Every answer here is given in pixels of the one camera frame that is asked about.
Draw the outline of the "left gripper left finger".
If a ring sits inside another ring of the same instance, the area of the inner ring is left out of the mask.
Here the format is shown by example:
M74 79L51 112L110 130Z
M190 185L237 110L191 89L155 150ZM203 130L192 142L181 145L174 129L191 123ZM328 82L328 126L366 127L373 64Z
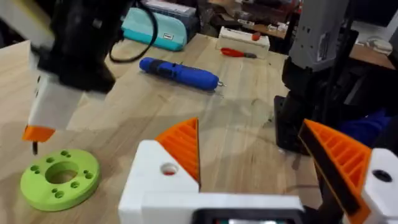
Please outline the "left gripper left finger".
M143 223L142 201L152 192L198 192L198 118L181 121L137 147L118 205L120 223Z

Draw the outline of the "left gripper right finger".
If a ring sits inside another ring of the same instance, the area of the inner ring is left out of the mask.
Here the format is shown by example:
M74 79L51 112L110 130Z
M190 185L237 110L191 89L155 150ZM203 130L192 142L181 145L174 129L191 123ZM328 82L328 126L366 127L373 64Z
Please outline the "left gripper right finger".
M397 223L397 156L305 119L298 133L343 211L343 223Z

